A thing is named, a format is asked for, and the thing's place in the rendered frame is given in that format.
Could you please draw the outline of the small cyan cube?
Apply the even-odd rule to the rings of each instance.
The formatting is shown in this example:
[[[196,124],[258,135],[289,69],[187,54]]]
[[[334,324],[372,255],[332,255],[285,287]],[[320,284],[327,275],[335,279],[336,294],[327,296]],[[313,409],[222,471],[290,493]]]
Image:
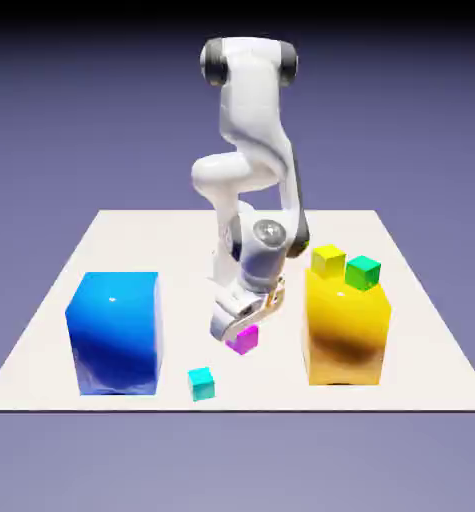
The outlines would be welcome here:
[[[215,382],[209,367],[189,370],[188,383],[194,401],[215,397]]]

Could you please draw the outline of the large blue box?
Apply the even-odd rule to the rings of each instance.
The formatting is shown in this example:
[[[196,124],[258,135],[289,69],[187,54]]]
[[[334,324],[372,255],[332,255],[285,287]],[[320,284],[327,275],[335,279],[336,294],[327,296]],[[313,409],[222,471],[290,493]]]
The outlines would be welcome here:
[[[65,311],[82,395],[151,395],[163,333],[156,272],[84,274]]]

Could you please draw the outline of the small yellow cube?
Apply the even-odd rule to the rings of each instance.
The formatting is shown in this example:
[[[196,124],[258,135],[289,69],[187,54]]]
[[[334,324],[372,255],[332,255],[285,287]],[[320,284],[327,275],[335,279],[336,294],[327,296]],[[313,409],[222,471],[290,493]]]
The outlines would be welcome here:
[[[333,244],[319,246],[312,250],[310,269],[323,279],[343,275],[345,265],[346,253]]]

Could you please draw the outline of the large yellow box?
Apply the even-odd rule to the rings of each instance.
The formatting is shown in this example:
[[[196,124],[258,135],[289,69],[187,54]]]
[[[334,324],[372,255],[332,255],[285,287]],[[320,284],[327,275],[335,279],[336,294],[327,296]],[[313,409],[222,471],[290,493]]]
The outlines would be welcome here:
[[[391,304],[380,284],[359,290],[341,276],[304,274],[302,352],[311,386],[380,383]]]

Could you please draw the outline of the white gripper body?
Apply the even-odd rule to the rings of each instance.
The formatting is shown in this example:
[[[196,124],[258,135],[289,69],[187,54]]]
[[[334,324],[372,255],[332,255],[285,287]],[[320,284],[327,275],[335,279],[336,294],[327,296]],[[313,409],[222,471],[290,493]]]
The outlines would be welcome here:
[[[219,341],[234,341],[243,330],[276,312],[284,297],[283,277],[267,291],[248,289],[238,279],[225,287],[217,285],[210,334]]]

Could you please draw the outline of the small green cube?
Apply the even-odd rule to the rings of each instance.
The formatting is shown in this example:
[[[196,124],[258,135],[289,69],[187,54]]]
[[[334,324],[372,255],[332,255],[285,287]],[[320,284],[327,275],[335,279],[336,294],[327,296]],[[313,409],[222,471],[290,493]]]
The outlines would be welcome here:
[[[357,256],[346,264],[344,281],[347,285],[367,291],[379,283],[381,263],[366,256]]]

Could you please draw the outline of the small magenta cube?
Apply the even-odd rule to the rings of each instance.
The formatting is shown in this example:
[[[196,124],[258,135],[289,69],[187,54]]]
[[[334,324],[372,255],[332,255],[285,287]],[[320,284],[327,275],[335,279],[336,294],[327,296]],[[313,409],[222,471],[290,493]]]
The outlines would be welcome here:
[[[257,324],[248,326],[233,340],[227,340],[226,345],[239,355],[245,355],[258,345],[259,327]]]

